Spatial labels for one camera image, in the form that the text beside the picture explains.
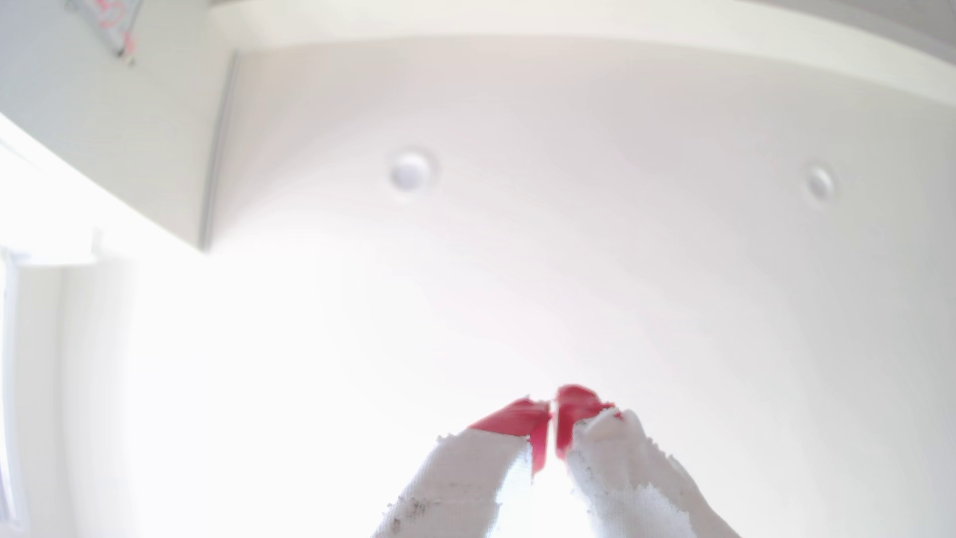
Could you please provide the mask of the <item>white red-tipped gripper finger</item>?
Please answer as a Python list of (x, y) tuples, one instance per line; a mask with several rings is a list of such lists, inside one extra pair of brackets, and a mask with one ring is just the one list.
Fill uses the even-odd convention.
[(487, 537), (546, 464), (551, 403), (520, 398), (440, 437), (374, 537)]
[(556, 456), (597, 537), (739, 537), (637, 415), (580, 385), (558, 389)]

